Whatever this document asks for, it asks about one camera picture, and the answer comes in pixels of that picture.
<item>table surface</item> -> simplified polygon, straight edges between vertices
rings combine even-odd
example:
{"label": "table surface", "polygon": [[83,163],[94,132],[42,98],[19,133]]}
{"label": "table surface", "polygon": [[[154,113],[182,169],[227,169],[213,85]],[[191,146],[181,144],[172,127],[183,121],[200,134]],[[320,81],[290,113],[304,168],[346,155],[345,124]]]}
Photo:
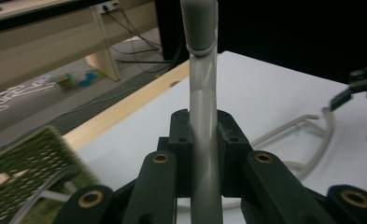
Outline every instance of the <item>table surface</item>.
{"label": "table surface", "polygon": [[[158,138],[168,136],[170,115],[189,108],[188,71],[187,63],[180,65],[67,134],[65,140],[78,150],[79,157],[101,182],[112,189],[120,188],[137,177],[145,156],[156,150]],[[169,88],[167,83],[174,76],[183,81]],[[233,115],[249,141],[301,115],[321,116],[321,108],[345,88],[341,83],[234,53],[219,55],[218,109]],[[336,128],[327,152],[303,184],[321,194],[332,185],[342,184],[367,190],[365,95],[357,94],[334,116]],[[325,127],[323,119],[317,123]],[[271,151],[282,160],[306,162],[321,142],[305,126],[292,128],[282,136],[258,149]],[[239,214],[239,209],[225,211],[225,222],[244,223]],[[186,223],[190,219],[183,214],[178,220]]]}

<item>desk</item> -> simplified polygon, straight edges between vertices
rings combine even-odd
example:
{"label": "desk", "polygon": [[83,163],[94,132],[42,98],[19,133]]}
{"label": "desk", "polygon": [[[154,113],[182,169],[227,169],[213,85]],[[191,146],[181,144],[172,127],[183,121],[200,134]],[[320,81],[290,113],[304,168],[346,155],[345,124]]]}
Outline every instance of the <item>desk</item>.
{"label": "desk", "polygon": [[[186,63],[166,74],[165,79],[182,74],[188,74]],[[149,89],[145,87],[137,95],[127,97],[64,137],[75,150],[79,149],[80,158],[112,189],[137,177],[145,156],[156,149],[158,137],[168,136],[170,115],[189,107],[187,78],[163,94],[157,91],[155,99],[148,99],[150,89],[157,90],[157,82],[163,86],[162,91],[165,90],[165,79],[154,81]],[[301,115],[321,116],[321,107],[328,105],[346,86],[223,52],[219,55],[217,88],[218,109],[231,113],[250,141]],[[141,96],[146,100],[136,106]],[[129,103],[135,106],[128,111],[119,106]],[[113,115],[122,119],[110,120]],[[334,115],[336,129],[329,148],[303,184],[321,194],[326,194],[331,185],[340,184],[367,190],[365,95],[355,96]],[[323,119],[318,124],[324,125]],[[96,138],[87,144],[88,137]],[[282,160],[306,161],[318,144],[320,138],[301,127],[259,149],[269,150]],[[225,211],[225,223],[243,223],[240,213],[239,209]],[[179,220],[186,223],[187,217],[187,214],[180,215]]]}
{"label": "desk", "polygon": [[[88,7],[100,2],[105,0],[16,0],[0,4],[0,21],[25,21],[0,30],[0,91],[86,56],[89,65],[118,80],[119,70],[109,47],[129,35],[94,7]],[[123,5],[139,33],[157,27],[151,0],[126,1]],[[123,20],[120,12],[112,13]]]}

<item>gray floor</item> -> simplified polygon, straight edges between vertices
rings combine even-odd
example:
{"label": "gray floor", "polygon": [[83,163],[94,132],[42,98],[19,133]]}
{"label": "gray floor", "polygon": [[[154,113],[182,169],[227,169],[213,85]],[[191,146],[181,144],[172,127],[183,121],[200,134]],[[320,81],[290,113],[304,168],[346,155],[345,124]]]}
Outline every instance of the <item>gray floor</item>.
{"label": "gray floor", "polygon": [[[146,32],[142,36],[152,42],[160,43],[158,29]],[[146,49],[149,49],[148,44],[141,39],[133,38],[113,46],[112,54],[115,59],[121,61],[162,61],[160,51],[149,51],[135,55],[118,52]],[[46,124],[56,126],[61,134],[67,133],[138,88],[148,84],[156,78],[156,75],[161,75],[168,69],[166,63],[141,63],[140,67],[137,63],[117,62],[117,64],[121,73],[119,81],[115,82],[107,77],[101,77],[94,80],[86,88],[74,87],[62,90],[55,86],[24,94],[4,103],[3,105],[8,105],[8,109],[0,112],[0,150]],[[38,78],[28,80],[22,85],[24,88],[28,88],[41,77],[57,77],[71,72],[75,72],[75,78],[79,80],[84,77],[88,70],[92,70],[92,68],[86,64],[84,59],[81,59]]]}

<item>floor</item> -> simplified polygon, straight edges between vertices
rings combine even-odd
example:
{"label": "floor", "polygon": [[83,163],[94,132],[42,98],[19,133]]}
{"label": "floor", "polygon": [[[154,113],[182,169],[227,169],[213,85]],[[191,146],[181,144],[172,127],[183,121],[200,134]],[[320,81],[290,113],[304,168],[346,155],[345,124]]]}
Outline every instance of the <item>floor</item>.
{"label": "floor", "polygon": [[[158,29],[148,31],[142,36],[151,42],[160,43]],[[145,41],[134,37],[113,46],[111,52],[113,58],[118,61],[159,62],[163,60],[161,50],[132,54],[132,52],[148,49],[149,46]],[[121,75],[119,81],[112,81],[107,77],[98,77],[88,87],[83,88],[76,85],[67,90],[62,90],[52,84],[38,86],[39,80],[44,80],[47,83],[50,77],[57,77],[66,73],[72,73],[74,80],[78,83],[85,77],[87,71],[93,69],[86,64],[85,59],[81,59],[15,87],[15,95],[14,92],[11,92],[7,98],[3,98],[5,102],[0,104],[0,148],[8,146],[24,133],[48,124],[66,113],[71,113],[72,110],[77,111],[82,105],[93,105],[89,105],[88,102],[102,101],[103,99],[99,98],[102,98],[109,91],[113,92],[112,90],[123,87],[127,91],[119,94],[132,93],[168,69],[167,63],[122,63],[118,61],[116,63]],[[128,82],[134,77],[144,75],[148,76],[146,80],[138,79],[136,82]]]}

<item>desk leg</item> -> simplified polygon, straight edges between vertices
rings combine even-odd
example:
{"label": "desk leg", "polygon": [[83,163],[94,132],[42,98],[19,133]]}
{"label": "desk leg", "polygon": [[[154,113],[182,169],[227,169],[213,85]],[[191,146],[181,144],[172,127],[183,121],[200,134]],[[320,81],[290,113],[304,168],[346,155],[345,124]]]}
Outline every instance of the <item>desk leg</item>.
{"label": "desk leg", "polygon": [[110,44],[107,40],[106,30],[102,22],[102,18],[96,11],[95,7],[90,7],[89,10],[91,11],[94,25],[97,28],[96,35],[98,35],[99,39],[101,40],[101,50],[87,56],[86,61],[90,66],[98,69],[111,79],[117,81],[120,79],[120,72],[110,53]]}

